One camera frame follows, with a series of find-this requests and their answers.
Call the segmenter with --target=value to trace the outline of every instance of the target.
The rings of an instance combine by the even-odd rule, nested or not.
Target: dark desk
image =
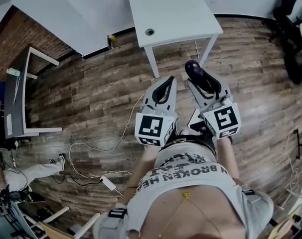
[[[32,47],[24,49],[17,58],[12,62],[10,68],[20,71],[20,78],[14,75],[7,74],[6,90],[5,90],[5,104],[4,104],[4,124],[6,139],[12,137],[26,137],[37,136],[40,133],[59,132],[61,127],[53,128],[27,128],[25,117],[25,91],[27,77],[37,79],[36,76],[27,73],[28,62],[30,55],[34,54],[48,62],[59,65],[59,62],[50,58],[49,56],[37,51]],[[19,83],[16,99],[15,90],[16,83]]]

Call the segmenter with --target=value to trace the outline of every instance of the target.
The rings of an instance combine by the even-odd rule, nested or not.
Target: white cable
[[[12,105],[15,105],[16,96],[17,96],[17,93],[18,93],[18,88],[19,88],[19,82],[20,82],[20,75],[19,75],[19,76],[17,76],[17,79],[16,79],[15,97],[13,98]]]
[[[117,191],[121,196],[123,196],[123,194],[121,194],[117,189],[115,189],[115,191]]]
[[[199,58],[199,52],[197,50],[197,45],[196,45],[196,40],[195,39],[194,39],[194,42],[195,42],[195,48],[196,48],[197,58]]]
[[[300,121],[299,125],[297,125],[296,127],[294,127],[288,137],[287,137],[287,142],[286,142],[286,146],[285,146],[285,154],[287,155],[288,159],[289,159],[289,162],[290,162],[290,165],[291,165],[291,168],[292,168],[292,174],[291,174],[291,180],[290,180],[290,188],[291,188],[291,191],[292,192],[297,192],[300,188],[300,185],[299,185],[299,169],[298,168],[293,168],[293,165],[292,165],[292,160],[290,158],[290,156],[288,155],[286,149],[287,149],[287,145],[289,143],[289,139],[290,139],[290,136],[291,136],[291,133],[294,132],[294,130],[296,130],[298,127],[300,127],[300,125],[302,124],[302,120]],[[292,188],[292,185],[295,185],[297,186],[297,189],[294,191],[293,188]]]
[[[132,108],[132,110],[131,110],[131,114],[130,114],[129,120],[128,120],[128,123],[127,123],[126,126],[125,126],[125,129],[124,129],[124,131],[123,131],[123,134],[122,134],[120,140],[118,141],[118,143],[116,144],[116,146],[115,146],[113,149],[104,150],[104,149],[94,148],[94,147],[91,147],[91,146],[89,146],[88,144],[86,144],[86,143],[84,143],[84,142],[76,142],[76,143],[74,143],[74,144],[71,145],[70,150],[69,150],[69,161],[70,161],[70,163],[71,163],[73,169],[75,170],[75,172],[76,172],[77,174],[79,174],[79,175],[81,175],[81,176],[83,176],[83,177],[85,177],[85,178],[87,178],[87,179],[100,178],[100,177],[102,177],[102,176],[104,176],[104,175],[108,175],[108,174],[116,174],[116,173],[121,173],[121,172],[125,172],[125,173],[130,173],[130,174],[132,174],[131,172],[128,172],[128,171],[118,171],[118,172],[107,173],[107,174],[103,174],[103,175],[97,175],[97,176],[87,177],[87,176],[85,176],[85,175],[79,173],[79,172],[76,170],[76,168],[75,168],[75,166],[74,166],[74,164],[73,164],[73,162],[72,162],[72,160],[71,160],[71,158],[70,158],[70,152],[71,152],[72,147],[73,147],[74,145],[78,145],[78,144],[84,144],[84,145],[86,145],[87,147],[89,147],[89,148],[91,148],[91,149],[99,150],[99,151],[105,151],[105,152],[115,150],[115,149],[118,147],[118,145],[120,144],[120,142],[121,142],[121,140],[123,139],[123,137],[125,136],[125,132],[126,132],[127,127],[128,127],[128,125],[129,125],[129,123],[130,123],[130,120],[131,120],[133,111],[135,110],[135,107],[137,106],[138,102],[141,100],[141,98],[142,98],[143,96],[144,96],[144,94],[138,99],[138,101],[137,101],[137,102],[135,103],[135,105],[133,106],[133,108]]]

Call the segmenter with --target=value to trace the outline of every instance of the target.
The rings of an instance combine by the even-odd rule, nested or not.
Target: sneaker
[[[65,162],[65,157],[63,156],[63,154],[59,154],[58,163],[62,166],[61,171],[65,170]]]
[[[189,132],[188,129],[183,129],[183,130],[181,130],[181,132],[180,132],[180,135],[189,135],[189,134],[190,134],[190,132]]]

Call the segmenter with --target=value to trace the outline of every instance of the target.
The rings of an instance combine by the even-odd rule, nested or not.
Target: buckle
[[[181,138],[181,139],[177,139],[177,140],[173,140],[173,144],[176,144],[176,143],[180,143],[180,142],[185,142],[186,139],[185,138]]]
[[[108,216],[111,218],[123,219],[127,213],[127,209],[124,208],[115,208],[109,211]]]

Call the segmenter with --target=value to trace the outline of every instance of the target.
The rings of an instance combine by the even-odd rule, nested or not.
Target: power adapter
[[[100,181],[105,184],[111,191],[116,189],[116,185],[113,184],[106,176],[101,176]]]

